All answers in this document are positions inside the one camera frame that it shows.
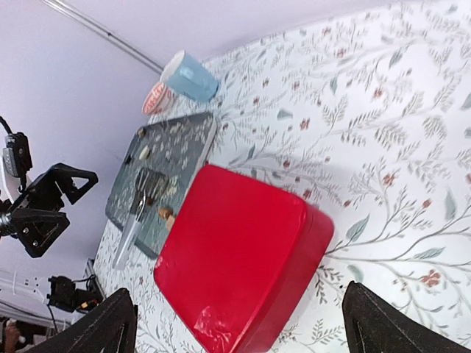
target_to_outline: table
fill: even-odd
[[[273,352],[347,352],[351,280],[471,348],[470,7],[396,4],[261,39],[205,63],[221,82],[210,104],[180,98],[152,117],[213,111],[210,163],[333,219]],[[112,270],[119,237],[108,222],[95,270],[105,292],[129,288],[140,306],[137,352],[202,352],[155,286],[154,261],[136,249]]]

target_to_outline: black cable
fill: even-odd
[[[54,317],[54,314],[52,313],[52,309],[49,304],[47,304],[46,306],[49,309],[49,312],[51,313],[52,322],[54,323],[54,329],[56,330],[56,334],[58,334],[59,330],[57,329],[56,318]]]
[[[8,123],[1,116],[0,116],[0,124],[3,125],[3,127],[4,127],[5,131],[7,132],[7,134],[12,134],[13,133],[11,128],[8,126]]]
[[[45,317],[45,316],[41,316],[41,315],[38,315],[38,314],[30,313],[30,312],[28,312],[28,311],[25,311],[25,310],[23,310],[23,309],[21,309],[21,308],[19,308],[19,307],[16,307],[16,306],[14,306],[14,305],[8,304],[8,303],[3,302],[3,301],[1,301],[1,300],[0,300],[0,304],[1,304],[1,305],[4,305],[5,307],[9,307],[10,309],[14,309],[14,310],[18,311],[19,313],[23,313],[23,314],[32,316],[32,317],[34,317],[34,318],[42,318],[43,320],[51,321],[51,318],[47,318],[47,317]]]
[[[92,279],[95,279],[95,278],[96,278],[96,275],[92,274],[88,278],[78,279],[77,281],[72,281],[72,282],[73,283],[89,282],[89,281],[91,281]]]

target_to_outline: glass cutting board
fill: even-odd
[[[122,231],[135,195],[135,178],[141,168],[165,174],[169,183],[163,195],[154,200],[147,213],[143,231],[135,245],[151,259],[156,259],[169,236],[166,221],[157,211],[170,207],[178,214],[185,195],[203,166],[216,134],[216,121],[211,113],[187,115],[144,126],[145,133],[136,133],[124,162],[116,177],[106,205],[106,216]],[[139,160],[142,149],[148,146],[151,153]]]

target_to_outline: red box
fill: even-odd
[[[206,351],[266,352],[332,235],[332,221],[299,197],[207,165],[157,260],[155,282]]]

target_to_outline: blue mug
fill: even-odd
[[[216,95],[219,83],[190,54],[181,50],[163,69],[160,81],[194,101],[207,102]]]

